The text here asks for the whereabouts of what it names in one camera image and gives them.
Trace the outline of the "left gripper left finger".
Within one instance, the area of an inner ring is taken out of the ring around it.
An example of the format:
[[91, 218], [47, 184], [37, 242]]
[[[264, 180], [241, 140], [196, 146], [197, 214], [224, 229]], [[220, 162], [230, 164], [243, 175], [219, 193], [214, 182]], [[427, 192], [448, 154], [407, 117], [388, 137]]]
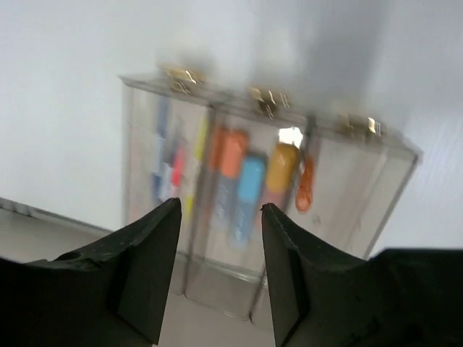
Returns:
[[154, 346], [179, 241], [171, 198], [52, 261], [1, 260], [3, 346]]

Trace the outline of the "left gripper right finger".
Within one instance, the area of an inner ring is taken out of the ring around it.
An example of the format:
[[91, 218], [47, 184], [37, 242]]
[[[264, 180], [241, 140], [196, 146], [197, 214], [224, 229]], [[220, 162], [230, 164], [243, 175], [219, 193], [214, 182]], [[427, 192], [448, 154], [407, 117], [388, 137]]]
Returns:
[[277, 346], [460, 346], [462, 251], [387, 249], [362, 260], [274, 204], [262, 236]]

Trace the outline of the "blue thin pen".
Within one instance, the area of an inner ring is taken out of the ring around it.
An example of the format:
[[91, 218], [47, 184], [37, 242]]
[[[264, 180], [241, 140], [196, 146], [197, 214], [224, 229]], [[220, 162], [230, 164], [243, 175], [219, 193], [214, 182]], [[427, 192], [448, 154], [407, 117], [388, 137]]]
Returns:
[[169, 99], [160, 96], [155, 112], [155, 128], [152, 136], [153, 163], [151, 166], [152, 196], [155, 204], [160, 200], [164, 147], [168, 124]]

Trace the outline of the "orange thin pen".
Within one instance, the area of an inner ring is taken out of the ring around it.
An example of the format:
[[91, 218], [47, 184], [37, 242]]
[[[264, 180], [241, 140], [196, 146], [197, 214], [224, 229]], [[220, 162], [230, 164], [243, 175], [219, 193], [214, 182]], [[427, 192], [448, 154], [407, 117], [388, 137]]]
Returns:
[[182, 183], [182, 174], [185, 163], [186, 150], [184, 145], [179, 145], [175, 152], [174, 161], [172, 164], [170, 193], [171, 197], [177, 197], [179, 188]]

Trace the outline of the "orange pink highlighter marker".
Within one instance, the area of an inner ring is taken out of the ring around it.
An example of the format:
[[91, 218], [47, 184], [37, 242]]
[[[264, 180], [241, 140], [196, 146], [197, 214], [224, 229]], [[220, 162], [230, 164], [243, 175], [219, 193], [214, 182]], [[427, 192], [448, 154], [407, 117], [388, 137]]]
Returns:
[[276, 144], [268, 164], [264, 203], [273, 203], [281, 209], [284, 207], [298, 160], [299, 149], [296, 146], [283, 142]]

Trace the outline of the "blue capped clear marker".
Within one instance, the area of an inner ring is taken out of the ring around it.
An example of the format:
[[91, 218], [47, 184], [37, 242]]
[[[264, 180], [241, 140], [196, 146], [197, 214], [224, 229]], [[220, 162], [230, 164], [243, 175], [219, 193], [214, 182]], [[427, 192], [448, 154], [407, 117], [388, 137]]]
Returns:
[[242, 163], [237, 186], [237, 198], [231, 222], [231, 244], [245, 248], [254, 230], [255, 214], [260, 201], [266, 160], [260, 155], [248, 155]]

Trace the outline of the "yellow thin pen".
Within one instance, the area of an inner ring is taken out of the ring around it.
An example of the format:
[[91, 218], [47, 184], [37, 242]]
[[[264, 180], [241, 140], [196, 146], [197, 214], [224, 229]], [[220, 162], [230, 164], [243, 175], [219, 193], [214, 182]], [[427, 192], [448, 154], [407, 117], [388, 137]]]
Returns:
[[192, 206], [195, 200], [197, 180], [200, 175], [200, 170], [203, 162], [203, 151], [208, 133], [208, 120], [204, 116], [198, 124], [196, 138], [192, 153], [188, 159], [188, 167], [185, 174], [185, 214], [187, 219], [192, 217]]

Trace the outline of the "orange capped clear marker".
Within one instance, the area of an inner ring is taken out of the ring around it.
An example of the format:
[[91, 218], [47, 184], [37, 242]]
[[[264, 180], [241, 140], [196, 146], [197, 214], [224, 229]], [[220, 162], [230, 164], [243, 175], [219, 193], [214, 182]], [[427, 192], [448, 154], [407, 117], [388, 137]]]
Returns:
[[225, 129], [221, 138], [218, 176], [211, 211], [211, 227], [226, 233], [233, 214], [237, 179], [249, 142], [243, 129]]

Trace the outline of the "clear drawer organizer near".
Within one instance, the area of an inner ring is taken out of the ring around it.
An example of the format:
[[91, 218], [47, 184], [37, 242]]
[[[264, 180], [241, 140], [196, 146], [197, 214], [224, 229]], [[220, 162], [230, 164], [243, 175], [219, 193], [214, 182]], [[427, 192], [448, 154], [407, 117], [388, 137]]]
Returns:
[[[295, 196], [308, 155], [315, 164], [313, 202], [300, 213]], [[282, 211], [331, 246], [365, 259], [421, 157], [419, 147], [382, 121], [311, 114]]]

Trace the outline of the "clear drawer organizer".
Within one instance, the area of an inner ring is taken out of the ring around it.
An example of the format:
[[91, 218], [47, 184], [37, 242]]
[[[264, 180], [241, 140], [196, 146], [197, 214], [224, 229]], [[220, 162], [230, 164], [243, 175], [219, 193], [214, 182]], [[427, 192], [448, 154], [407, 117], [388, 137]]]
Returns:
[[182, 295], [189, 264], [193, 203], [214, 91], [191, 69], [120, 77], [123, 86], [123, 216], [129, 224], [178, 197], [182, 201], [170, 290]]
[[[308, 155], [315, 164], [313, 202], [300, 213], [295, 196]], [[382, 121], [311, 114], [282, 211], [331, 246], [365, 259], [421, 157], [419, 147]]]
[[185, 296], [246, 320], [264, 276], [261, 209], [288, 205], [307, 116], [284, 93], [251, 87], [213, 107]]

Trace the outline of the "clear drawer organizer far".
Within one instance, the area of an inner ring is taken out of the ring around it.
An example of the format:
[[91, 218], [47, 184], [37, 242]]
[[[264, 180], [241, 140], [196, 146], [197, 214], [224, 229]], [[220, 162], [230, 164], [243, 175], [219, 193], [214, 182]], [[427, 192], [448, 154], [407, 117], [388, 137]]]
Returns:
[[120, 77], [123, 86], [123, 216], [129, 224], [178, 197], [182, 201], [170, 290], [182, 295], [189, 264], [193, 203], [214, 91], [191, 69]]

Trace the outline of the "clear drawer organizer middle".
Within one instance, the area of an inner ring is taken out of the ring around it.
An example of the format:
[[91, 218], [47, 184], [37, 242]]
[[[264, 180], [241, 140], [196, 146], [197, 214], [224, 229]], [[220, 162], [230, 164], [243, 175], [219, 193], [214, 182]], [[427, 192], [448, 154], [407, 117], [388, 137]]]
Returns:
[[246, 320], [264, 276], [261, 209], [288, 205], [307, 116], [284, 93], [251, 87], [213, 107], [185, 296]]

